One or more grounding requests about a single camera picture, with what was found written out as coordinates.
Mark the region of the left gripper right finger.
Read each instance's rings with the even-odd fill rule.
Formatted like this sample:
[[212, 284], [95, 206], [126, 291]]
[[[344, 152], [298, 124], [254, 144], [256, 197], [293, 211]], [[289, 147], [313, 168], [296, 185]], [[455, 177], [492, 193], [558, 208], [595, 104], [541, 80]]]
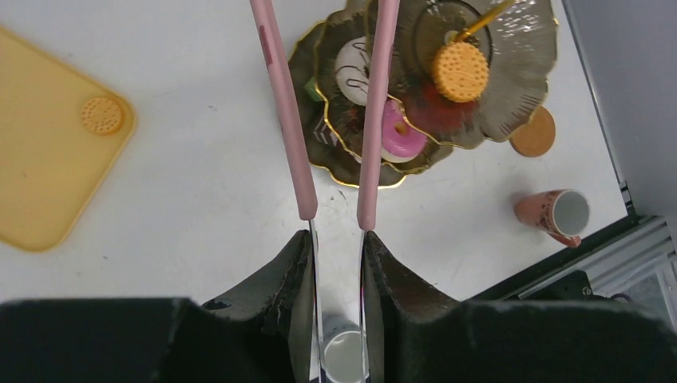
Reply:
[[373, 382], [458, 382], [465, 307], [401, 263], [369, 231], [362, 246], [362, 304]]

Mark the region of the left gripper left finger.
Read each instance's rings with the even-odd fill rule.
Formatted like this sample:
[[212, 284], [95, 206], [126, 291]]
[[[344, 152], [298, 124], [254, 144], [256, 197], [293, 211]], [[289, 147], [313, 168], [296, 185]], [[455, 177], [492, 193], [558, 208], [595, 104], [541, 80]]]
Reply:
[[267, 264], [202, 307], [225, 324], [211, 335], [229, 382], [307, 382], [314, 326], [313, 243], [293, 234]]

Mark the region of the blue grey mug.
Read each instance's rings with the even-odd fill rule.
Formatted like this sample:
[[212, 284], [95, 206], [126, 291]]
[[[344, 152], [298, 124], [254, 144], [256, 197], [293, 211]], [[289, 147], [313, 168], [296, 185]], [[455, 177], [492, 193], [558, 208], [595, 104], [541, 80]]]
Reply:
[[339, 314], [325, 317], [321, 362], [329, 382], [367, 382], [360, 326]]

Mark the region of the pink handled metal tongs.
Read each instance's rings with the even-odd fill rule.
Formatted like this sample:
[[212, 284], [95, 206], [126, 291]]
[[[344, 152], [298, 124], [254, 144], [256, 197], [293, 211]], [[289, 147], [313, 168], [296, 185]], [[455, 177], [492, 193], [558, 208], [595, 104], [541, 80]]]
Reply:
[[[286, 51], [271, 2], [251, 0], [250, 6], [275, 98], [299, 217], [309, 224], [312, 239], [312, 261], [317, 263], [319, 261], [319, 245], [314, 219], [318, 210], [318, 200]], [[399, 3], [397, 1], [380, 1], [378, 4], [358, 186], [357, 220], [362, 229], [363, 238], [366, 238], [376, 225], [381, 169], [382, 117], [387, 98], [398, 10]]]

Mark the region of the white striped donut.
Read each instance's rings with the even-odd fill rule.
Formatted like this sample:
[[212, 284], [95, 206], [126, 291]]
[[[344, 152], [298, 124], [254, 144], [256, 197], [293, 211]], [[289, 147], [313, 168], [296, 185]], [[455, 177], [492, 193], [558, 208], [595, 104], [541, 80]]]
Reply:
[[370, 55], [366, 50], [364, 36], [347, 42], [335, 60], [335, 80], [342, 95], [350, 102], [366, 106], [370, 67]]

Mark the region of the red strawberry donut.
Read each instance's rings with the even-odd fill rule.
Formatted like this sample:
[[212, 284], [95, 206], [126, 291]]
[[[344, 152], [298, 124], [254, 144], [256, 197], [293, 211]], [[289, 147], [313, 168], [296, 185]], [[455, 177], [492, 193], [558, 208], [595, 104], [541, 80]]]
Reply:
[[471, 122], [478, 101], [455, 102], [441, 95], [431, 80], [424, 80], [402, 97], [406, 116], [416, 128], [430, 135], [458, 133]]

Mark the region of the orange sandwich cookie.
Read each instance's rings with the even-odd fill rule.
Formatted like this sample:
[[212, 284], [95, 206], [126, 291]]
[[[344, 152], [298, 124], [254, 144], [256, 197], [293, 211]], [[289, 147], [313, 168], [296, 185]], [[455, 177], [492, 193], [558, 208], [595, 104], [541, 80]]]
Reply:
[[436, 52], [431, 73], [438, 92], [448, 100], [474, 101], [489, 82], [489, 63], [474, 45], [452, 42]]
[[94, 97], [81, 107], [83, 127], [97, 135], [108, 135], [122, 129], [125, 115], [121, 105], [108, 97]]

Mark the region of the pink frosted donut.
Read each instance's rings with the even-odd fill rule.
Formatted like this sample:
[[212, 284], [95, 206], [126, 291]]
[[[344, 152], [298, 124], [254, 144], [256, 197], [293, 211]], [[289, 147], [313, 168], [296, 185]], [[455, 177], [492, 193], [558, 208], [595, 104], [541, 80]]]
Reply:
[[426, 135], [405, 121], [399, 103], [389, 99], [382, 114], [382, 159], [397, 164], [409, 162], [422, 152], [426, 141]]

